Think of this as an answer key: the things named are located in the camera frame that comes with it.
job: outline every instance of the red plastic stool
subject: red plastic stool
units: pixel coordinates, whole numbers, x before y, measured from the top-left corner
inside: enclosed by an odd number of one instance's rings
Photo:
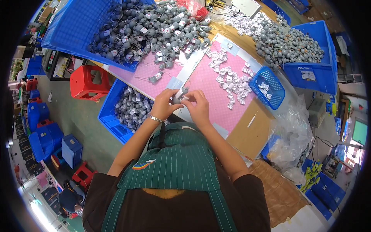
[[[91,70],[97,70],[101,73],[102,83],[100,85],[93,83],[94,76],[91,75]],[[71,74],[70,89],[73,98],[98,101],[111,89],[108,83],[108,72],[99,66],[82,65]]]
[[[32,102],[42,103],[43,100],[41,100],[40,97],[28,99],[28,103],[32,103]]]
[[[41,121],[37,124],[37,128],[43,127],[43,126],[46,126],[46,125],[49,125],[49,124],[52,124],[52,123],[54,123],[54,122],[50,121],[49,119],[45,119],[44,121]]]
[[[34,90],[34,89],[37,89],[37,79],[31,79],[31,80],[27,80],[26,82],[26,91],[31,91],[31,90]]]
[[[84,161],[82,163],[82,165],[79,167],[79,169],[74,173],[74,175],[72,176],[72,180],[75,181],[76,183],[80,183],[81,186],[84,186],[85,188],[85,191],[88,190],[88,186],[90,184],[90,182],[92,181],[92,178],[93,178],[93,175],[95,173],[98,173],[97,171],[94,171],[94,172],[91,172],[87,167],[86,167],[86,164],[87,162]],[[79,174],[80,173],[84,173],[85,175],[87,175],[88,177],[86,179],[81,179],[79,177]]]

